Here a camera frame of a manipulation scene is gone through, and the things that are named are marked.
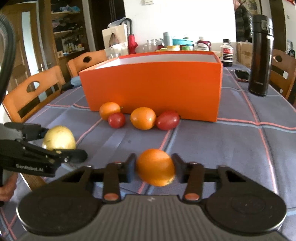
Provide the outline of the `person left hand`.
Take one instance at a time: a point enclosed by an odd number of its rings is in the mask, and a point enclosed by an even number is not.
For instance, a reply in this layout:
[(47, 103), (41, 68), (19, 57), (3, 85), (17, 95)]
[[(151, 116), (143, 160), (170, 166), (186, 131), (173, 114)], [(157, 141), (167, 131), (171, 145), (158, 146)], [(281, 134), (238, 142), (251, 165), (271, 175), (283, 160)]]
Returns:
[(0, 188), (0, 201), (9, 201), (16, 189), (16, 183), (18, 179), (18, 173), (13, 173), (3, 187)]

